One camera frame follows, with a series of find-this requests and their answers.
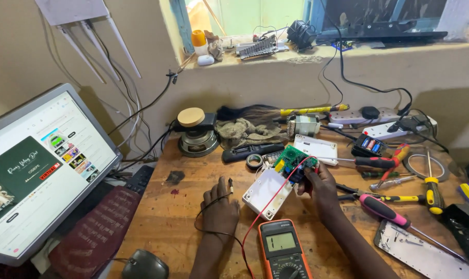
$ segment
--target round wooden lid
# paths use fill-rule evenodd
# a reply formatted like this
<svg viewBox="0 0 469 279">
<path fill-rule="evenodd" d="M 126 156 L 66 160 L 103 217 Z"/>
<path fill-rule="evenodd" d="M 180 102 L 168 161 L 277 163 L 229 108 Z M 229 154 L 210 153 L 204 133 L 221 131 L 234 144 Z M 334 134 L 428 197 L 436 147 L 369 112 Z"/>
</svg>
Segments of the round wooden lid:
<svg viewBox="0 0 469 279">
<path fill-rule="evenodd" d="M 200 124 L 205 119 L 205 114 L 201 108 L 189 108 L 182 110 L 177 115 L 177 120 L 183 127 L 193 127 Z"/>
</svg>

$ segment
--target orange multimeter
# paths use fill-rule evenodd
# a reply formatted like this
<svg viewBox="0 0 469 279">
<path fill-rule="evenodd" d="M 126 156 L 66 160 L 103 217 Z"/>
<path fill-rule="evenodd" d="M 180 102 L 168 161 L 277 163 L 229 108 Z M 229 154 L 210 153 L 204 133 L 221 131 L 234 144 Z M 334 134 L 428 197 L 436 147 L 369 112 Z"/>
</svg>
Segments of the orange multimeter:
<svg viewBox="0 0 469 279">
<path fill-rule="evenodd" d="M 259 225 L 267 279 L 312 279 L 300 239 L 290 219 Z"/>
</svg>

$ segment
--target dark spot on desk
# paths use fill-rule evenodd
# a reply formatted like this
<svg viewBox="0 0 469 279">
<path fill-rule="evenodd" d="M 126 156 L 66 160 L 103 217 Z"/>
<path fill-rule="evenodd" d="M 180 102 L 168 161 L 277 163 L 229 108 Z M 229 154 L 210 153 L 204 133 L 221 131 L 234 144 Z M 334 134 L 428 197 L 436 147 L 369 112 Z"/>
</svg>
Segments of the dark spot on desk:
<svg viewBox="0 0 469 279">
<path fill-rule="evenodd" d="M 174 189 L 171 191 L 171 195 L 174 195 L 174 198 L 176 198 L 176 195 L 179 194 L 179 190 L 178 189 Z"/>
<path fill-rule="evenodd" d="M 168 178 L 165 180 L 170 186 L 178 185 L 184 179 L 184 172 L 178 170 L 171 170 Z"/>
</svg>

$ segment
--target windowsill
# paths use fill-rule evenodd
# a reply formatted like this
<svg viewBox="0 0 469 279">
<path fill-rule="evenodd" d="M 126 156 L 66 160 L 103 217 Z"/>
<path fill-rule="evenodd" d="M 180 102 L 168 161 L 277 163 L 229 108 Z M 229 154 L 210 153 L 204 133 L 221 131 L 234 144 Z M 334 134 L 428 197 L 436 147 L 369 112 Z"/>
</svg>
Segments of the windowsill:
<svg viewBox="0 0 469 279">
<path fill-rule="evenodd" d="M 293 51 L 292 45 L 288 44 L 290 47 L 289 51 L 278 52 L 270 56 L 260 56 L 253 57 L 246 60 L 241 60 L 239 56 L 236 55 L 235 49 L 227 49 L 224 53 L 223 61 L 216 61 L 212 65 L 208 66 L 199 66 L 196 63 L 196 59 L 193 58 L 188 65 L 186 65 L 185 70 L 195 69 L 195 68 L 213 68 L 213 67 L 230 67 L 238 65 L 254 65 L 254 64 L 263 64 L 263 63 L 320 63 L 323 58 L 331 58 L 335 53 L 335 48 L 330 46 L 318 46 L 311 50 L 306 50 L 303 53 L 297 53 Z M 392 55 L 392 54 L 404 54 L 404 53 L 413 53 L 413 52 L 430 52 L 430 51 L 450 51 L 450 50 L 459 50 L 463 48 L 469 48 L 469 43 L 437 43 L 429 46 L 420 46 L 420 47 L 407 47 L 407 48 L 392 48 L 392 49 L 371 49 L 367 47 L 354 48 L 349 51 L 343 52 L 344 57 L 366 57 L 366 56 L 377 56 L 377 55 Z"/>
</svg>

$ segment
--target desk surface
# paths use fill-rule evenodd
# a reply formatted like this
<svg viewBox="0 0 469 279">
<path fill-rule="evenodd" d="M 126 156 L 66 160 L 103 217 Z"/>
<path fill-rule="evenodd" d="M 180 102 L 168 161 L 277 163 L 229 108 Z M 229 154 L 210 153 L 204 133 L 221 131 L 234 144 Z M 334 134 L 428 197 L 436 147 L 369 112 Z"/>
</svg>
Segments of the desk surface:
<svg viewBox="0 0 469 279">
<path fill-rule="evenodd" d="M 338 143 L 340 158 L 352 158 L 350 142 L 343 136 L 330 131 L 321 130 L 318 138 Z M 222 149 L 219 147 L 213 153 L 200 157 L 188 158 L 182 156 L 177 149 L 176 139 L 167 142 L 164 154 L 160 157 L 157 168 L 152 175 L 143 199 L 129 227 L 126 237 L 116 257 L 127 258 L 138 248 L 143 248 L 156 254 L 169 265 L 169 278 L 188 278 L 193 265 L 201 232 L 193 227 L 193 220 L 200 211 L 203 193 L 212 188 L 220 175 L 233 179 L 234 194 L 232 198 L 240 201 L 242 207 L 236 236 L 242 239 L 248 227 L 256 217 L 248 206 L 241 202 L 241 196 L 254 181 L 254 172 L 250 171 L 244 161 L 224 165 L 221 162 Z M 413 146 L 413 150 L 423 151 L 424 147 Z M 446 164 L 451 158 L 441 153 L 439 148 L 432 146 L 432 155 Z M 424 168 L 424 161 L 415 162 L 416 169 Z M 336 167 L 328 167 L 336 178 L 337 183 L 349 187 L 368 190 L 371 181 L 361 178 L 353 163 L 340 162 Z M 406 172 L 403 165 L 396 169 Z M 402 186 L 383 190 L 386 195 L 413 196 L 425 193 L 425 186 L 420 178 L 415 178 Z M 456 192 L 460 184 L 455 175 L 450 174 L 448 181 L 440 183 L 440 191 L 447 205 L 462 203 L 463 199 Z M 388 256 L 373 244 L 373 237 L 380 225 L 377 219 L 364 212 L 358 201 L 343 201 L 341 204 L 348 219 L 374 249 L 391 265 L 401 278 L 424 278 L 410 267 Z M 393 208 L 400 214 L 408 216 L 412 223 L 421 231 L 445 244 L 452 250 L 461 252 L 455 238 L 450 232 L 437 222 L 425 206 L 417 203 L 394 204 Z M 297 196 L 292 192 L 275 219 L 292 219 L 299 233 L 300 244 L 307 257 L 314 278 L 324 275 L 326 278 L 353 278 L 350 264 L 338 246 L 333 236 L 319 221 L 314 212 L 308 195 Z M 263 265 L 259 255 L 257 230 L 252 229 L 245 243 L 248 263 L 256 278 L 263 278 Z M 109 279 L 120 278 L 124 263 L 114 262 Z M 221 278 L 250 278 L 241 256 L 241 249 L 237 243 L 225 253 L 221 263 Z"/>
</svg>

